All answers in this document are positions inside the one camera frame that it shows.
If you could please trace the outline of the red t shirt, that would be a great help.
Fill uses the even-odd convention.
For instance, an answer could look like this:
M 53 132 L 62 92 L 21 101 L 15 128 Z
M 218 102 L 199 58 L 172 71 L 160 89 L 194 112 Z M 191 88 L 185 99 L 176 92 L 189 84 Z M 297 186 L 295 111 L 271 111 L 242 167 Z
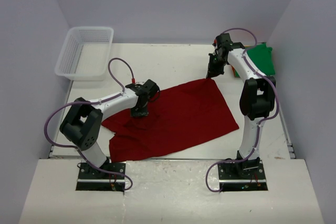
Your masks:
M 239 128 L 217 84 L 199 79 L 161 91 L 148 104 L 148 115 L 129 109 L 108 117 L 102 126 L 114 133 L 109 141 L 113 162 L 160 157 L 200 145 Z

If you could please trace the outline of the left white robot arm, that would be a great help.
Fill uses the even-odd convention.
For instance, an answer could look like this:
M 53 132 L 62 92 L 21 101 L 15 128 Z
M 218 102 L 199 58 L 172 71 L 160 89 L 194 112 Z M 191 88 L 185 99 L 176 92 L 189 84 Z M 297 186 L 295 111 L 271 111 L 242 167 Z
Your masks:
M 131 83 L 124 90 L 112 95 L 87 101 L 78 98 L 70 106 L 60 125 L 60 132 L 84 155 L 91 165 L 90 171 L 97 178 L 108 175 L 108 158 L 101 150 L 97 139 L 101 123 L 107 118 L 124 110 L 129 110 L 134 118 L 148 116 L 148 103 L 160 93 L 159 86 L 152 80 L 145 83 Z

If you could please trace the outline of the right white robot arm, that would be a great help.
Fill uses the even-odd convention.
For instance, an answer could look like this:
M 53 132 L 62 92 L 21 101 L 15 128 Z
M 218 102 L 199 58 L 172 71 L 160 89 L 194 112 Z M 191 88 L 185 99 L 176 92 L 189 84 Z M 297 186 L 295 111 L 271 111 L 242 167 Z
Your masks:
M 242 143 L 236 159 L 229 159 L 221 166 L 227 173 L 246 178 L 260 164 L 259 142 L 265 120 L 275 107 L 276 81 L 273 77 L 265 76 L 247 58 L 246 48 L 240 42 L 233 42 L 228 32 L 218 35 L 213 46 L 214 52 L 209 54 L 206 78 L 224 74 L 224 67 L 231 65 L 244 83 L 239 100 L 239 108 L 244 116 Z

